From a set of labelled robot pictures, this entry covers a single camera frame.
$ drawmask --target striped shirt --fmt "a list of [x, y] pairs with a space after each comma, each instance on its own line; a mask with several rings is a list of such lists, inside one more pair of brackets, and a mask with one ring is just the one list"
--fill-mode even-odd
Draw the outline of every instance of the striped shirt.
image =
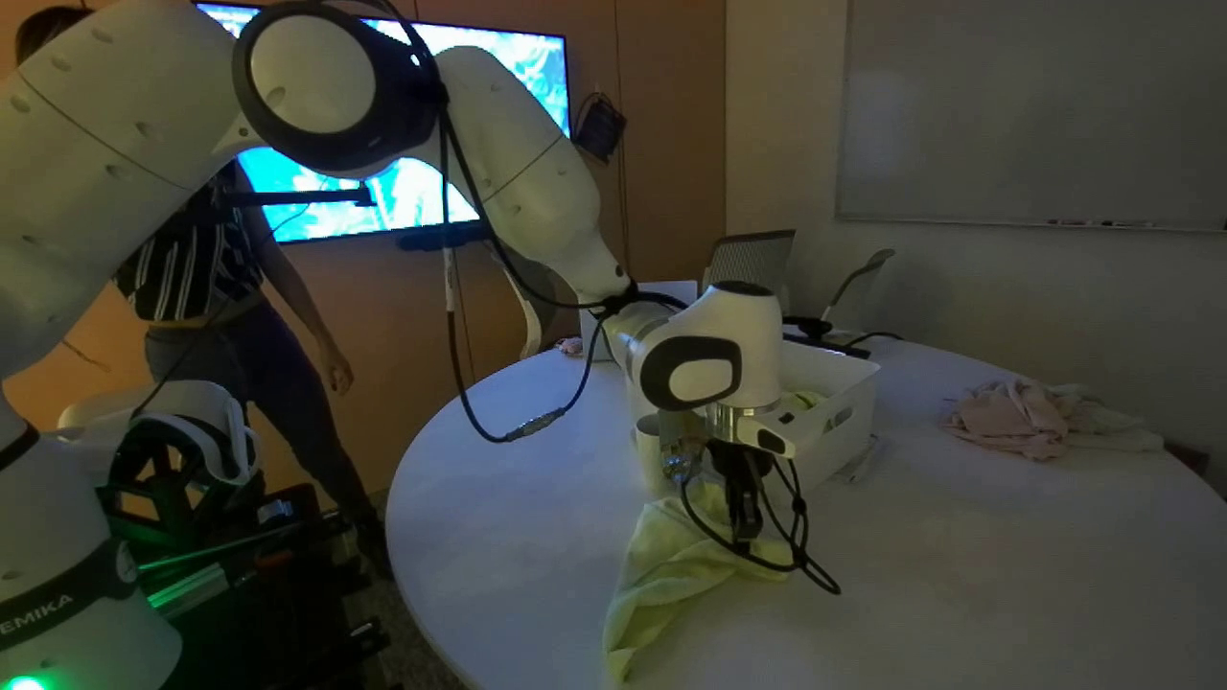
[[228, 166], [119, 271], [119, 292], [146, 321], [198, 321], [262, 294], [269, 225], [248, 203], [248, 181]]

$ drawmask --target yellow cloth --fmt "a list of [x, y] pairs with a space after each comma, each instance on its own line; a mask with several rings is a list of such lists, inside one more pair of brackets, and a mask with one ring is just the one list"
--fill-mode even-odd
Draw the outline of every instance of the yellow cloth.
[[[730, 534], [725, 511], [712, 511], [722, 505], [716, 483], [698, 483], [692, 503], [704, 524]], [[757, 554], [787, 562], [790, 548], [761, 538]], [[781, 579], [781, 571], [749, 562], [704, 538], [680, 494], [648, 503], [624, 552], [623, 589], [607, 616], [609, 687], [629, 687], [639, 654], [669, 632], [680, 609], [734, 576]]]

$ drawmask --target monitor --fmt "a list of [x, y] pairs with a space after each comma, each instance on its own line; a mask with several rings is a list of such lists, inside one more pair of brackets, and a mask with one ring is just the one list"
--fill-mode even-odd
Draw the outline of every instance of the monitor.
[[[257, 6], [246, 2], [196, 2], [203, 16], [239, 36]], [[391, 38], [408, 38], [398, 19], [364, 16], [367, 25]], [[493, 55], [557, 119], [570, 130], [570, 84], [569, 84], [569, 38], [543, 30], [499, 30], [499, 25], [444, 25], [414, 23], [422, 41], [441, 55], [450, 46], [478, 46]], [[277, 241], [336, 241], [336, 239], [391, 239], [398, 246], [472, 241], [482, 232], [472, 203], [450, 186], [436, 167], [422, 162], [395, 162], [367, 181], [341, 181], [294, 166], [272, 144], [246, 149], [239, 158]]]

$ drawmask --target wall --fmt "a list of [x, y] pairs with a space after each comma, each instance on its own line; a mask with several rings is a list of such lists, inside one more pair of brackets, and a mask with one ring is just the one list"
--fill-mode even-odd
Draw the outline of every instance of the wall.
[[[45, 2], [55, 0], [0, 2], [0, 74], [13, 68], [14, 23]], [[703, 271], [725, 225], [722, 2], [404, 0], [404, 6], [436, 23], [564, 30], [577, 46], [577, 92], [601, 92], [629, 115], [615, 166], [589, 166], [607, 194], [598, 222], [609, 250], [639, 281]], [[381, 490], [419, 424], [458, 395], [441, 315], [441, 255], [391, 246], [286, 246], [286, 255], [355, 369], [355, 387], [336, 395], [334, 411], [367, 488]], [[478, 378], [517, 355], [523, 312], [488, 246], [464, 250], [458, 264], [459, 354], [467, 378]], [[31, 420], [55, 424], [59, 411], [77, 398], [146, 383], [143, 324], [109, 289], [65, 346], [8, 378], [4, 391]], [[257, 420], [257, 433], [269, 478], [298, 478], [277, 433], [265, 420]]]
[[848, 0], [730, 0], [730, 230], [796, 225], [817, 312], [877, 246], [896, 260], [840, 312], [1053, 383], [1089, 383], [1227, 460], [1227, 241], [851, 225], [832, 218]]

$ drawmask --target crumpled fabric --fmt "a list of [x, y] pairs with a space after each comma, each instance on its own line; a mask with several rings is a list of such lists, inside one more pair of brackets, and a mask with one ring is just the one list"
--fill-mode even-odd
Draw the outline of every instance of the crumpled fabric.
[[[725, 511], [716, 505], [716, 483], [698, 483], [693, 511], [730, 538], [730, 519], [722, 519]], [[781, 562], [790, 559], [790, 548], [761, 538], [757, 554]], [[669, 632], [680, 609], [734, 576], [781, 579], [781, 571], [757, 567], [710, 542], [692, 521], [680, 494], [648, 503], [624, 552], [616, 597], [607, 612], [607, 681], [616, 690], [634, 687], [639, 654]]]
[[1053, 460], [1065, 447], [1161, 447], [1138, 419], [1095, 402], [1087, 387], [1041, 387], [992, 378], [974, 387], [947, 430], [969, 444], [1025, 460]]

